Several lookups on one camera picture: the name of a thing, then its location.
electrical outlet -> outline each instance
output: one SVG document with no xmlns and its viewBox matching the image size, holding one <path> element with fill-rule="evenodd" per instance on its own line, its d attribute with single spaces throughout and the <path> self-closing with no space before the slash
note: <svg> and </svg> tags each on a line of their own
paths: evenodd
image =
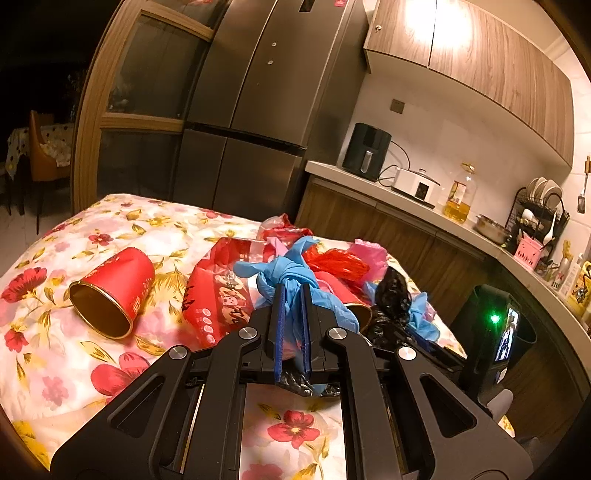
<svg viewBox="0 0 591 480">
<path fill-rule="evenodd" d="M 402 114 L 402 112 L 404 112 L 404 102 L 401 102 L 400 100 L 393 99 L 392 105 L 390 105 L 390 110 L 392 110 L 395 113 Z"/>
</svg>

rice cooker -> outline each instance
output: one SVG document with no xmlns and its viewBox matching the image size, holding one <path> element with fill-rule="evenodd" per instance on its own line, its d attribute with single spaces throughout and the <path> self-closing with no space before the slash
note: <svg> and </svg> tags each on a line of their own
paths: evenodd
<svg viewBox="0 0 591 480">
<path fill-rule="evenodd" d="M 419 171 L 406 170 L 394 166 L 395 173 L 392 181 L 392 190 L 415 200 L 429 208 L 435 208 L 441 185 L 427 176 L 427 172 L 422 168 Z"/>
</svg>

upper kitchen cabinet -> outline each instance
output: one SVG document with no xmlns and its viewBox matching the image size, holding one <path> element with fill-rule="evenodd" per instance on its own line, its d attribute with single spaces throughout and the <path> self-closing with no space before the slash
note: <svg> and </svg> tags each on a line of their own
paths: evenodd
<svg viewBox="0 0 591 480">
<path fill-rule="evenodd" d="M 365 48 L 372 73 L 407 77 L 514 136 L 541 161 L 572 165 L 569 79 L 485 10 L 463 0 L 380 0 Z"/>
<path fill-rule="evenodd" d="M 501 20 L 462 0 L 437 0 L 429 68 L 509 110 L 571 164 L 570 81 L 543 52 Z"/>
<path fill-rule="evenodd" d="M 429 65 L 436 0 L 379 0 L 365 49 Z"/>
</svg>

white tile wall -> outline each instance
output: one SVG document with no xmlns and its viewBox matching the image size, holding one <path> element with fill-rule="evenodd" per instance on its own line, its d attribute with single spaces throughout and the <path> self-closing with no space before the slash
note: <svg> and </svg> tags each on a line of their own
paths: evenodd
<svg viewBox="0 0 591 480">
<path fill-rule="evenodd" d="M 402 115 L 390 111 L 392 99 L 405 102 Z M 408 153 L 412 169 L 423 168 L 441 184 L 443 203 L 460 169 L 460 163 L 476 167 L 479 182 L 470 217 L 478 213 L 505 223 L 516 191 L 546 168 L 520 145 L 496 132 L 468 111 L 425 93 L 420 87 L 385 74 L 367 74 L 359 94 L 349 132 L 341 150 L 345 155 L 355 123 L 386 130 Z M 404 154 L 390 149 L 384 166 L 407 166 Z"/>
<path fill-rule="evenodd" d="M 571 252 L 575 257 L 581 252 L 588 256 L 591 235 L 591 181 L 584 214 L 577 211 L 577 199 L 583 188 L 585 159 L 587 155 L 591 155 L 591 82 L 571 48 L 554 62 L 570 79 L 574 105 L 573 169 L 562 182 L 559 182 L 564 191 L 564 207 L 571 214 L 562 238 L 571 241 Z M 555 252 L 554 260 L 558 261 L 560 257 L 561 252 Z"/>
</svg>

bottle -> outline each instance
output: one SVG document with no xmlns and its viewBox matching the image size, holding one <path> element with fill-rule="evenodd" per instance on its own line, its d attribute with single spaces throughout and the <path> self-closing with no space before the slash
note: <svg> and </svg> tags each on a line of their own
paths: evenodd
<svg viewBox="0 0 591 480">
<path fill-rule="evenodd" d="M 562 282 L 562 286 L 558 291 L 560 300 L 565 303 L 567 302 L 570 292 L 573 290 L 574 284 L 581 273 L 581 268 L 583 268 L 583 254 L 579 254 L 579 258 L 576 262 L 570 263 L 569 272 L 567 273 L 566 278 L 564 279 L 564 282 Z"/>
<path fill-rule="evenodd" d="M 585 308 L 589 303 L 591 296 L 591 262 L 585 262 L 577 281 L 573 285 L 573 289 L 570 291 L 570 295 L 567 297 L 567 307 L 573 313 L 574 316 L 580 318 L 585 312 Z"/>
<path fill-rule="evenodd" d="M 462 169 L 454 179 L 452 189 L 447 196 L 447 203 L 443 208 L 443 215 L 458 223 L 466 221 L 478 187 L 474 179 L 476 173 L 474 166 L 469 163 L 462 163 L 461 167 Z"/>
<path fill-rule="evenodd" d="M 569 273 L 570 264 L 573 260 L 573 256 L 570 253 L 570 241 L 565 240 L 562 244 L 562 260 L 560 261 L 560 265 L 558 265 L 558 270 L 556 271 L 556 275 L 552 279 L 551 287 L 558 291 L 564 282 L 567 274 Z"/>
</svg>

